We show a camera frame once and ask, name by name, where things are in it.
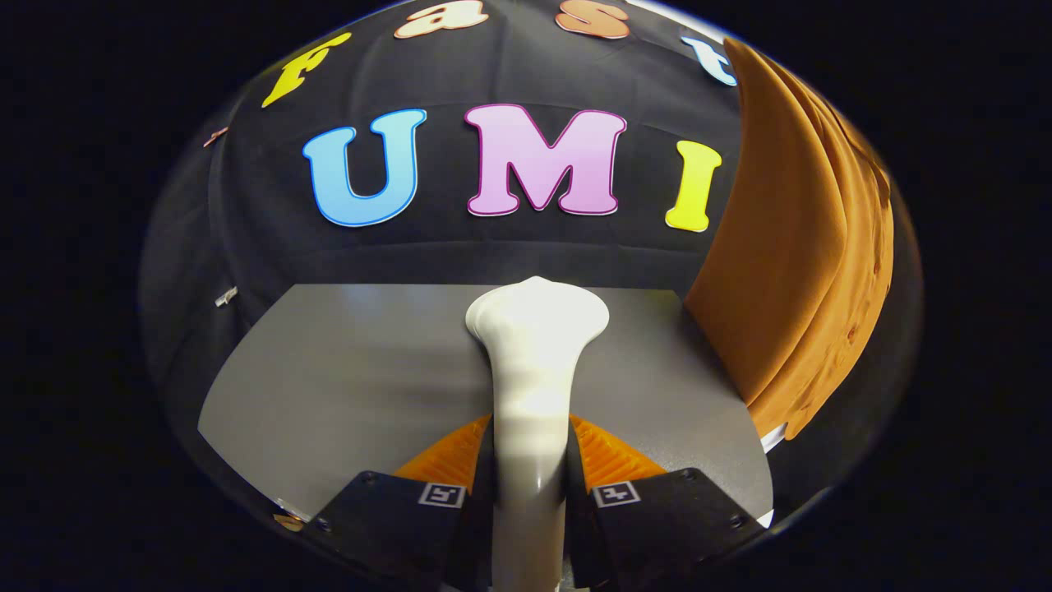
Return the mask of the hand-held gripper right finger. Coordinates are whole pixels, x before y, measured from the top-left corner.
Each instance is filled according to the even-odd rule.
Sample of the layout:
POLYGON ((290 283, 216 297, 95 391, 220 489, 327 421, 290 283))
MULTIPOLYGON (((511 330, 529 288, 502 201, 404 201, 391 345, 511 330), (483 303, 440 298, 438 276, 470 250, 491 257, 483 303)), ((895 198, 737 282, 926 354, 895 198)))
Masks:
POLYGON ((762 522, 700 469, 663 469, 571 415, 565 525, 575 587, 686 590, 765 536, 762 522))

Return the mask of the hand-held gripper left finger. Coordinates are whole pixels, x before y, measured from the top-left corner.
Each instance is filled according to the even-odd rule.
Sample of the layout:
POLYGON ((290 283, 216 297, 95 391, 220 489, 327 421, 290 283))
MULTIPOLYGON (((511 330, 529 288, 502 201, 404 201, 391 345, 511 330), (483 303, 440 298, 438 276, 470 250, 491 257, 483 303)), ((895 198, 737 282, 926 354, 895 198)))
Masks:
POLYGON ((302 539, 368 590, 484 590, 493 506, 493 430, 485 415, 394 473, 358 473, 306 522, 302 539))

